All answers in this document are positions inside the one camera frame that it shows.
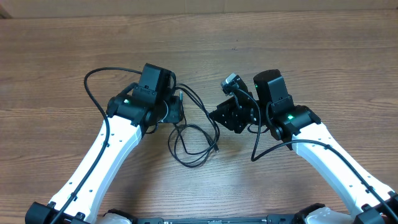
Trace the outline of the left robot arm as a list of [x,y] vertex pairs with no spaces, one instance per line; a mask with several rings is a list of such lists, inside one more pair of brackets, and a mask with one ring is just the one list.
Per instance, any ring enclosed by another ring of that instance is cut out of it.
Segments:
[[48,204],[30,206],[26,223],[131,222],[120,215],[98,217],[109,186],[149,127],[183,119],[174,72],[147,63],[139,76],[137,83],[129,84],[109,100],[106,109],[100,109],[103,124],[86,156]]

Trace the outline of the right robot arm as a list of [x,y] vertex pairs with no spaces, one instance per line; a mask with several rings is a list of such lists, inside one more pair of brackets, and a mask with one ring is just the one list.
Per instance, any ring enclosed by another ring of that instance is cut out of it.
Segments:
[[249,124],[266,126],[279,144],[253,152],[251,161],[286,146],[313,166],[348,209],[344,214],[314,203],[281,223],[397,223],[397,192],[345,151],[309,107],[294,104],[278,69],[258,73],[253,82],[257,100],[239,75],[226,77],[221,87],[230,98],[210,116],[238,134]]

